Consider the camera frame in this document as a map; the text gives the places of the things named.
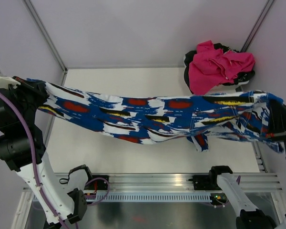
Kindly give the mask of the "blue white patterned trousers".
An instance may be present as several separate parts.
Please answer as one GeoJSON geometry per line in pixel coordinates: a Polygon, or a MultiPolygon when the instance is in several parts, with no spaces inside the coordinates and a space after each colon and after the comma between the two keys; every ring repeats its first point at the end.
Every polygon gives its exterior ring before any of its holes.
{"type": "Polygon", "coordinates": [[[282,153],[270,139],[270,102],[262,91],[147,98],[121,97],[45,82],[48,94],[40,110],[85,129],[136,144],[151,145],[185,137],[197,151],[208,150],[208,137],[259,141],[282,153]]]}

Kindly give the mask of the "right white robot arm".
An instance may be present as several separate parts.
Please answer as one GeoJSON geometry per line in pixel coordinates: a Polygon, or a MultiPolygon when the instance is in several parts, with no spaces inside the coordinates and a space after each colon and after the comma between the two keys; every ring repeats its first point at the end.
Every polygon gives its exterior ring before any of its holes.
{"type": "MultiPolygon", "coordinates": [[[[286,105],[275,100],[270,101],[270,124],[266,138],[274,142],[283,142],[286,153],[286,105]]],[[[265,215],[240,188],[233,172],[228,166],[213,166],[207,178],[211,188],[221,188],[236,214],[238,229],[286,229],[286,214],[283,222],[276,225],[265,215]]]]}

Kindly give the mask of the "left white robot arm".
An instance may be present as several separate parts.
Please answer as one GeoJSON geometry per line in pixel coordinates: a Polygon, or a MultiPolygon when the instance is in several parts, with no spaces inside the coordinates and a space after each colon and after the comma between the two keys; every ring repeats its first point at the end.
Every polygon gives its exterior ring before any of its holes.
{"type": "Polygon", "coordinates": [[[66,187],[58,181],[35,125],[47,98],[44,82],[0,77],[0,159],[33,191],[46,215],[45,228],[59,229],[83,219],[88,207],[83,190],[94,185],[94,177],[81,165],[69,172],[66,187]]]}

